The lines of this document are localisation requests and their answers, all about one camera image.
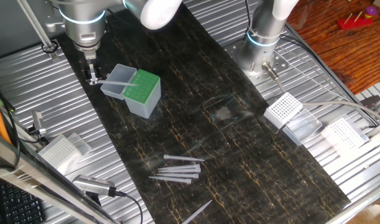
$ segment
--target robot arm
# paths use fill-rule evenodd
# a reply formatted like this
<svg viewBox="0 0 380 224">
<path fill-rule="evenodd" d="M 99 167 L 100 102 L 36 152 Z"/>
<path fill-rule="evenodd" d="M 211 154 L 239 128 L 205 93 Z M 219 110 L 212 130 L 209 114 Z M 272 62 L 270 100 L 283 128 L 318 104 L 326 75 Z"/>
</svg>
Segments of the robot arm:
<svg viewBox="0 0 380 224">
<path fill-rule="evenodd" d="M 252 15 L 251 27 L 235 61 L 247 75 L 264 73 L 264 62 L 274 63 L 274 49 L 287 18 L 299 0 L 263 0 Z"/>
<path fill-rule="evenodd" d="M 100 79 L 96 51 L 105 33 L 105 9 L 124 5 L 148 29 L 160 29 L 175 15 L 182 0 L 59 0 L 65 32 L 77 50 L 84 53 L 84 70 L 90 85 Z"/>
</svg>

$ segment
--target clear pipette tip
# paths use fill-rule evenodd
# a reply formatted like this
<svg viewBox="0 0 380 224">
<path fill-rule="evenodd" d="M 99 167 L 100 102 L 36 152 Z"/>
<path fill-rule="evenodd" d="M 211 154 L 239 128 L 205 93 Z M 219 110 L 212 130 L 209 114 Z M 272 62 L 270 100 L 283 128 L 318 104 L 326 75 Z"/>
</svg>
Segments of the clear pipette tip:
<svg viewBox="0 0 380 224">
<path fill-rule="evenodd" d="M 182 224 L 190 223 L 190 221 L 192 221 L 197 215 L 199 215 L 199 213 L 201 213 L 210 204 L 210 202 L 212 202 L 212 200 L 210 200 L 208 203 L 202 205 L 202 207 L 200 207 L 196 212 L 194 212 L 194 214 L 190 215 L 190 217 L 188 219 L 186 219 Z"/>
<path fill-rule="evenodd" d="M 164 159 L 175 159 L 175 160 L 181 160 L 181 161 L 199 161 L 199 162 L 205 161 L 204 159 L 184 157 L 184 156 L 170 156 L 170 155 L 164 155 Z"/>
<path fill-rule="evenodd" d="M 160 173 L 200 173 L 201 168 L 196 169 L 167 169 L 167 170 L 158 170 Z"/>
<path fill-rule="evenodd" d="M 181 178 L 174 178 L 174 177 L 148 177 L 148 178 L 191 184 L 191 179 L 181 179 Z"/>
<path fill-rule="evenodd" d="M 198 174 L 157 174 L 158 176 L 162 177 L 176 177 L 176 178 L 194 178 L 198 179 Z"/>
<path fill-rule="evenodd" d="M 98 83 L 99 84 L 110 84 L 110 85 L 137 86 L 137 84 L 132 84 L 132 83 L 106 81 L 106 80 L 98 80 Z"/>
<path fill-rule="evenodd" d="M 188 168 L 201 168 L 200 164 L 187 165 L 187 166 L 174 166 L 174 167 L 164 167 L 159 168 L 158 170 L 167 170 L 167 169 L 188 169 Z"/>
</svg>

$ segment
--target pipette tip box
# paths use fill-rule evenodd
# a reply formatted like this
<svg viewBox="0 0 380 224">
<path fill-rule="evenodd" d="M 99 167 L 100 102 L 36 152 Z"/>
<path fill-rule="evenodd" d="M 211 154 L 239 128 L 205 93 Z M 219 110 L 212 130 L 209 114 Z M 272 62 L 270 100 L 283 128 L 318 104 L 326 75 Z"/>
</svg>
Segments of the pipette tip box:
<svg viewBox="0 0 380 224">
<path fill-rule="evenodd" d="M 149 118 L 160 98 L 160 78 L 157 75 L 139 69 L 127 86 L 123 96 L 130 112 Z"/>
<path fill-rule="evenodd" d="M 277 128 L 281 128 L 292 119 L 302 107 L 303 105 L 291 94 L 285 93 L 267 108 L 264 112 L 264 116 Z"/>
</svg>

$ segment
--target metal bracket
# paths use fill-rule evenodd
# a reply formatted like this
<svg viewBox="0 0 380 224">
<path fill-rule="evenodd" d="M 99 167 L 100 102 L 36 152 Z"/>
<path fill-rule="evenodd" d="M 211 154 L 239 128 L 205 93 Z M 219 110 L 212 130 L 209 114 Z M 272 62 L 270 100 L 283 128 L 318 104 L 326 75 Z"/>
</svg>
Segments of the metal bracket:
<svg viewBox="0 0 380 224">
<path fill-rule="evenodd" d="M 242 40 L 239 40 L 233 44 L 227 45 L 224 47 L 224 50 L 227 52 L 227 54 L 231 58 L 235 58 L 235 55 L 237 54 L 237 51 L 239 49 L 239 46 L 243 43 Z M 271 64 L 271 67 L 273 71 L 275 71 L 277 74 L 282 73 L 283 71 L 288 69 L 288 63 L 281 58 L 280 56 L 274 54 L 274 63 Z M 245 71 L 243 70 L 246 76 L 250 79 L 250 81 L 254 84 L 257 85 L 258 83 L 264 82 L 265 80 L 270 79 L 270 76 L 267 74 L 267 72 L 264 72 L 262 75 L 258 75 L 254 72 L 250 71 Z"/>
</svg>

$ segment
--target metal grated platform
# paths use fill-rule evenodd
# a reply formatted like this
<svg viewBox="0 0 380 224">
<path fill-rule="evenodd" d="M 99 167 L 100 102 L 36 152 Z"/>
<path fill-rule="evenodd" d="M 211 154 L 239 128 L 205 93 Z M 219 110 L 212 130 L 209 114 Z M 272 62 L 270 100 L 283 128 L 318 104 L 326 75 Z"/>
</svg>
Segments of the metal grated platform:
<svg viewBox="0 0 380 224">
<path fill-rule="evenodd" d="M 56 61 L 40 46 L 0 59 L 0 89 L 16 107 L 16 118 L 28 128 L 32 125 L 31 111 L 41 110 L 49 141 L 60 134 L 79 134 L 92 151 L 67 178 L 84 174 L 113 181 L 119 190 L 139 201 L 143 223 L 154 223 L 68 60 L 61 49 L 57 52 L 60 58 Z M 101 196 L 100 202 L 115 220 L 140 222 L 139 208 L 129 198 Z M 80 222 L 48 203 L 44 208 L 46 223 Z"/>
<path fill-rule="evenodd" d="M 253 12 L 259 1 L 248 0 L 248 2 Z M 244 1 L 184 0 L 184 3 L 209 34 L 233 56 L 233 46 L 241 45 L 241 39 L 248 25 Z M 291 34 L 288 29 L 284 29 L 284 34 L 299 38 L 296 34 Z M 330 70 L 317 65 L 314 59 L 311 59 L 309 54 L 300 47 L 280 40 L 276 52 L 307 75 L 302 75 L 292 66 L 288 66 L 279 73 L 285 89 L 299 101 L 339 100 L 340 97 L 334 94 L 350 101 L 356 99 L 350 91 L 342 88 L 341 83 L 337 82 Z M 268 77 L 249 78 L 256 83 L 256 89 L 270 105 L 282 94 L 276 83 Z M 380 95 L 380 85 L 377 84 L 376 88 L 370 88 L 362 92 L 362 96 L 357 97 L 362 100 L 363 97 L 371 96 L 370 93 Z M 364 133 L 371 130 L 369 120 L 362 117 L 358 110 L 349 106 L 322 106 L 310 109 L 310 112 L 322 122 L 322 128 L 337 117 L 347 114 Z M 340 157 L 319 134 L 321 130 L 307 141 L 305 147 L 352 202 L 380 184 L 380 146 L 367 145 L 351 155 Z"/>
<path fill-rule="evenodd" d="M 256 0 L 249 0 L 251 12 Z M 184 0 L 209 34 L 222 46 L 230 48 L 236 45 L 244 35 L 248 18 L 243 0 Z M 351 93 L 343 91 L 332 72 L 317 65 L 309 54 L 298 46 L 280 40 L 277 52 L 296 68 L 288 66 L 279 76 L 289 93 L 300 101 L 338 100 L 339 97 L 351 99 Z M 40 47 L 34 47 L 18 54 L 0 59 L 0 86 L 2 92 L 16 106 L 16 116 L 26 126 L 32 120 L 30 111 L 40 109 L 47 125 L 47 137 L 55 138 L 59 134 L 66 137 L 78 133 L 92 148 L 91 154 L 83 159 L 79 166 L 68 174 L 73 179 L 78 174 L 92 175 L 109 179 L 125 192 L 140 199 L 124 164 L 112 145 L 97 114 L 79 84 L 73 70 L 62 51 L 58 51 L 60 60 L 52 62 Z M 272 104 L 281 94 L 271 79 L 258 80 L 257 90 Z M 310 110 L 323 127 L 335 118 L 347 114 L 364 133 L 371 130 L 371 123 L 358 110 L 348 106 L 324 106 Z M 305 147 L 323 166 L 332 179 L 339 185 L 348 198 L 354 202 L 380 183 L 380 146 L 365 146 L 360 150 L 340 157 L 328 145 L 317 131 Z M 114 218 L 122 218 L 125 223 L 139 223 L 139 212 L 135 204 L 126 198 L 100 198 L 103 208 Z M 144 223 L 154 223 L 144 202 L 140 199 L 144 211 Z M 77 223 L 73 217 L 45 203 L 47 223 Z"/>
</svg>

